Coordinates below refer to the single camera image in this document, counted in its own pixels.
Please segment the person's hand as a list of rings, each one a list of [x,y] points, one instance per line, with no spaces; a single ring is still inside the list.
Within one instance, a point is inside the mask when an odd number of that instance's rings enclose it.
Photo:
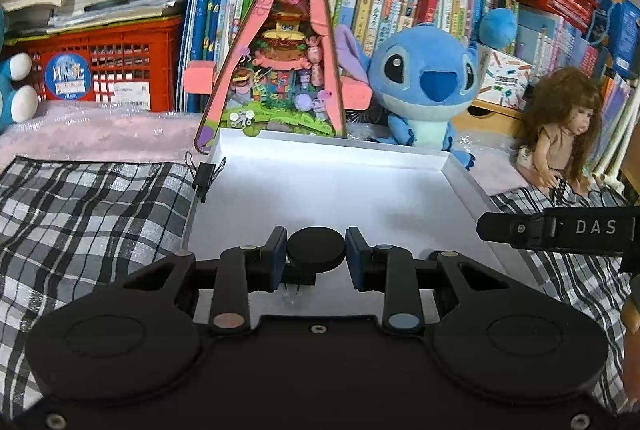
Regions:
[[[629,403],[634,405],[640,400],[640,314],[631,297],[626,300],[620,319],[625,327],[623,384]]]

